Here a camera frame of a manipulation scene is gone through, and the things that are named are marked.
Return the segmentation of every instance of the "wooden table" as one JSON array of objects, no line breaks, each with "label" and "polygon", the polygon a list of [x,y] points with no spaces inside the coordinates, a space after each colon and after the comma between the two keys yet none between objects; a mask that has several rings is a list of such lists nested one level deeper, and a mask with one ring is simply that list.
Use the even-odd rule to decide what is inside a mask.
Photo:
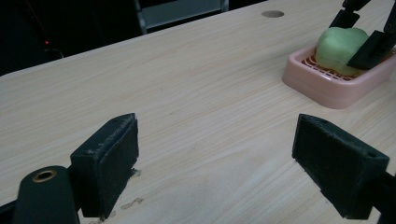
[{"label": "wooden table", "polygon": [[[356,26],[382,30],[393,3],[370,2]],[[376,223],[375,209],[369,221],[342,219],[291,157],[305,113],[384,152],[396,172],[395,72],[343,110],[281,80],[288,55],[314,44],[341,8],[263,2],[0,77],[0,204],[26,175],[70,165],[106,121],[134,112],[142,173],[106,223]]]}]

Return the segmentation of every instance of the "pink plastic tray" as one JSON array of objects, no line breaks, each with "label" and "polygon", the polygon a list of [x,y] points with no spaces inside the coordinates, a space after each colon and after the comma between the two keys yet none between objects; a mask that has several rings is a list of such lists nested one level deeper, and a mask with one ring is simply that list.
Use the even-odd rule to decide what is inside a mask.
[{"label": "pink plastic tray", "polygon": [[289,56],[283,82],[320,105],[343,109],[387,80],[396,66],[396,49],[369,71],[354,77],[343,77],[332,70],[318,67],[315,46],[299,49]]}]

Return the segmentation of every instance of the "light green object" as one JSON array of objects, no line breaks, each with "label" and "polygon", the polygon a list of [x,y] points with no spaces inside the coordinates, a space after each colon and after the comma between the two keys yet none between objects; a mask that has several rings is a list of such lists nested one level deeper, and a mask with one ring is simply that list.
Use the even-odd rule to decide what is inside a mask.
[{"label": "light green object", "polygon": [[359,28],[331,27],[318,40],[315,58],[318,65],[343,76],[353,76],[359,69],[347,66],[349,60],[368,39]]}]

